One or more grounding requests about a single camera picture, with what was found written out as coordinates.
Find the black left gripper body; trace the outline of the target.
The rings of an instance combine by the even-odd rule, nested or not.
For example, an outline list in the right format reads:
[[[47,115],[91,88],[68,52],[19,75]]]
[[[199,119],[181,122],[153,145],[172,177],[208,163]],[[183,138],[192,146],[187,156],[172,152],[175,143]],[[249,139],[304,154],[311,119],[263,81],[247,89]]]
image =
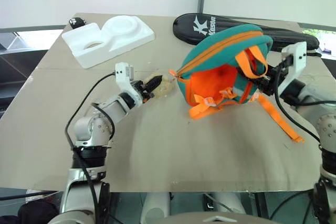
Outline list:
[[[148,93],[145,90],[145,84],[141,80],[133,80],[131,82],[134,90],[140,95],[142,103],[146,103],[148,101]]]

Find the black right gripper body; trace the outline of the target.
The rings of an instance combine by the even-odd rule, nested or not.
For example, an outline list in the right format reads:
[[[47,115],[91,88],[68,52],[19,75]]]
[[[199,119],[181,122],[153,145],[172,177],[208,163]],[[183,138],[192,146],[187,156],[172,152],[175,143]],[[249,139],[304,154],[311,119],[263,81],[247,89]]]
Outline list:
[[[283,66],[271,66],[268,65],[268,70],[266,73],[266,76],[261,79],[263,82],[267,82],[267,90],[265,92],[262,92],[263,94],[267,96],[272,96],[275,91],[275,82],[276,82],[276,75],[278,73],[278,70],[280,70],[280,76],[279,76],[279,82],[278,84],[281,84],[284,80],[284,78],[288,74],[288,67]]]

